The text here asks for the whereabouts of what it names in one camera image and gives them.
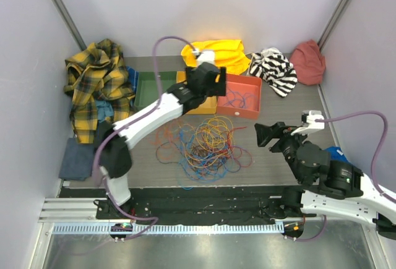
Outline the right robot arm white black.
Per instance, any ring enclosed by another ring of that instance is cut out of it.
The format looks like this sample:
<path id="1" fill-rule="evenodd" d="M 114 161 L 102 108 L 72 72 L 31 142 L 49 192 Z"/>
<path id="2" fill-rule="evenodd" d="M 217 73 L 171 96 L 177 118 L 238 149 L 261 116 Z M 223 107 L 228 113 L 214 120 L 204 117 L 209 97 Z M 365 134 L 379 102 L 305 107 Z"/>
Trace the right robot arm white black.
<path id="1" fill-rule="evenodd" d="M 285 187 L 280 198 L 272 199 L 263 212 L 275 219 L 323 215 L 366 224 L 388 239 L 395 239 L 395 204 L 386 200 L 372 180 L 352 164 L 332 160 L 330 153 L 307 140 L 324 128 L 323 123 L 307 122 L 288 126 L 256 123 L 258 147 L 276 142 L 270 152 L 281 153 L 297 185 Z"/>

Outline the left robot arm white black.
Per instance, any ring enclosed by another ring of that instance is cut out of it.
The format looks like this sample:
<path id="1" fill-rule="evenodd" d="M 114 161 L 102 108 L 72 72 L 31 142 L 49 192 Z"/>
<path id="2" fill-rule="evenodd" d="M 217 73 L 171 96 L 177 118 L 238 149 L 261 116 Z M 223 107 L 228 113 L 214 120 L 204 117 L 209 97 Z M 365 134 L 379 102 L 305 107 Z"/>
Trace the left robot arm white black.
<path id="1" fill-rule="evenodd" d="M 226 95 L 226 68 L 203 62 L 187 67 L 186 79 L 170 86 L 146 108 L 99 130 L 94 165 L 105 178 L 112 203 L 110 211 L 119 219 L 131 214 L 131 192 L 127 174 L 132 168 L 131 150 L 147 135 L 169 121 L 198 108 L 212 96 Z"/>

